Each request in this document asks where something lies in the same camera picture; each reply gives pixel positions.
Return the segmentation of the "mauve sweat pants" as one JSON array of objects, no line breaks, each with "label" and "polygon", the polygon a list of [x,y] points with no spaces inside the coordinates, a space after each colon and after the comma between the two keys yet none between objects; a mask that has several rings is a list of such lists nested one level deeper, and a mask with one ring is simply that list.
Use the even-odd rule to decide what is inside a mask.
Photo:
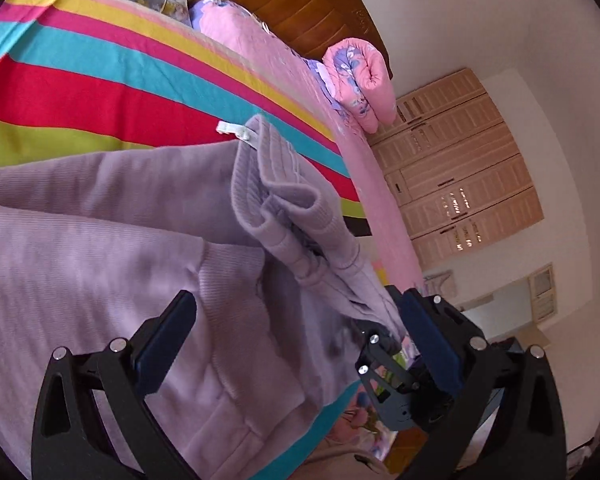
[{"label": "mauve sweat pants", "polygon": [[178,292],[196,323],[150,407],[188,466],[249,479],[355,381],[356,323],[406,331],[334,187],[256,140],[0,168],[0,449],[30,476],[53,351],[132,335]]}]

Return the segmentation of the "beige small cabinet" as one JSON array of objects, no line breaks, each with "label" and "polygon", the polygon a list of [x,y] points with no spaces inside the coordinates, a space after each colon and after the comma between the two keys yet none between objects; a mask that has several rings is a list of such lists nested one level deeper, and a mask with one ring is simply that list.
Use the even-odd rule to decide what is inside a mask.
[{"label": "beige small cabinet", "polygon": [[554,269],[551,263],[528,276],[532,320],[536,324],[557,313]]}]

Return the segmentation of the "pink bed sheet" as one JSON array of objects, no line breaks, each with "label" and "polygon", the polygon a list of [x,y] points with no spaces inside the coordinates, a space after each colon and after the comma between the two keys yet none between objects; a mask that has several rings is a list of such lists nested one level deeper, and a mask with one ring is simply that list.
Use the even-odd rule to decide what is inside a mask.
[{"label": "pink bed sheet", "polygon": [[200,0],[189,11],[193,29],[245,58],[285,96],[302,105],[334,136],[372,231],[376,259],[388,282],[405,290],[424,287],[416,252],[363,129],[327,95],[326,84],[296,51],[230,0]]}]

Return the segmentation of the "beige louvered wardrobe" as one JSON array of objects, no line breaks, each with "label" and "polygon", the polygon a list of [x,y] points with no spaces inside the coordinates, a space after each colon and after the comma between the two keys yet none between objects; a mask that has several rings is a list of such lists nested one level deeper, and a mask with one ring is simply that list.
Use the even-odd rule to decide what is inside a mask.
[{"label": "beige louvered wardrobe", "polygon": [[544,218],[513,133],[469,68],[400,96],[394,122],[367,141],[425,270]]}]

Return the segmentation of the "rolled pink quilt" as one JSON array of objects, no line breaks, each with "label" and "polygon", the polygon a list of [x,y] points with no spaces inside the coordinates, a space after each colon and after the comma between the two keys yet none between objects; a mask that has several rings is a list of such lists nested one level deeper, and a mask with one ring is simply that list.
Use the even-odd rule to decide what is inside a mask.
[{"label": "rolled pink quilt", "polygon": [[329,47],[323,64],[332,81],[332,97],[365,133],[396,119],[396,95],[384,57],[368,41],[343,39]]}]

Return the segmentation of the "rainbow striped blanket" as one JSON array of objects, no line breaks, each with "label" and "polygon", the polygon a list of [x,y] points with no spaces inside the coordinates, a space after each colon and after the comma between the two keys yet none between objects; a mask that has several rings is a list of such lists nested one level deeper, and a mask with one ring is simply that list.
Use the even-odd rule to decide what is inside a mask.
[{"label": "rainbow striped blanket", "polygon": [[[270,122],[334,187],[358,240],[370,225],[334,136],[247,62],[124,0],[6,0],[0,7],[0,168],[102,152],[241,140]],[[310,433],[249,479],[286,479],[320,445],[358,382]]]}]

